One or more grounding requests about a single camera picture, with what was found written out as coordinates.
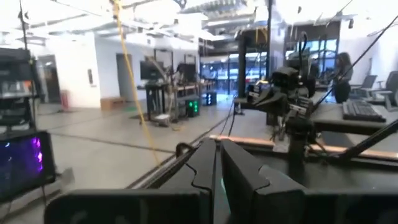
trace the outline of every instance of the woman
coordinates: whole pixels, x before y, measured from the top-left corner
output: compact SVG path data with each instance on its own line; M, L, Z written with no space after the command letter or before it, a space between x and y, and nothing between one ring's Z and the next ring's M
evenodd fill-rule
M348 53L343 52L338 54L335 63L335 77L333 79L335 86L335 99L337 103L345 102L348 99L351 91L349 81L352 76L353 69Z

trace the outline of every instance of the doorway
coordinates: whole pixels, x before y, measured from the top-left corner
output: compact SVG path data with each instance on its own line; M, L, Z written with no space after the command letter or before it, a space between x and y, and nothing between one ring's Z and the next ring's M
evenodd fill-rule
M39 64L40 80L42 82L43 91L46 95L46 103L61 103L60 85L58 82L57 64L55 56L40 56L37 58Z
M131 65L131 54L127 55ZM118 81L120 96L123 97L127 102L134 102L131 89L131 80L129 70L126 65L126 59L123 54L116 54L116 63L118 66Z

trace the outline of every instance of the keyboard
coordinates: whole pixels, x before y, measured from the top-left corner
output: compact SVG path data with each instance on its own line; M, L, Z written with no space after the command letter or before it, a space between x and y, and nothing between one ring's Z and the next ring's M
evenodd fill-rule
M370 103L362 100L349 100L343 103L343 119L351 121L386 122Z

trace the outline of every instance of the ceiling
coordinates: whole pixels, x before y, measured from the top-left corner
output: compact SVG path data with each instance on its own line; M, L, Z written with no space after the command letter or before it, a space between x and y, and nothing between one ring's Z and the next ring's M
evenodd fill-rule
M232 38L239 29L266 26L266 0L123 0L120 18L126 35L175 37L192 42ZM291 24L330 19L347 0L278 0L275 8ZM109 0L22 0L25 28L31 44L64 35L93 32L102 38L118 34ZM380 19L392 14L387 4L352 1L343 14ZM22 37L19 1L0 2L0 44Z

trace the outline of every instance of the concrete floor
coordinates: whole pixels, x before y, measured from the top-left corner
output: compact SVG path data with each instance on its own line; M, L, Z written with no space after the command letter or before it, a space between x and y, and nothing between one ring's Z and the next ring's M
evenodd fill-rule
M158 149L160 160L172 156L178 142L192 142L220 123L228 115L230 99L217 106L202 107L201 116L179 124L181 131L149 125L150 132ZM156 166L150 144L145 139L139 120L129 119L137 112L76 109L74 113L50 114L57 108L41 106L37 121L40 129L52 134L55 162L59 167L72 167L74 183L72 189L122 189L131 185ZM398 113L391 116L398 118ZM228 134L232 119L224 131L224 122L215 127L210 134ZM269 139L271 129L267 128L266 115L259 111L245 111L245 116L236 116L232 136ZM349 135L353 143L365 136ZM390 146L397 141L393 135L373 148ZM39 203L6 223L42 223L44 206Z

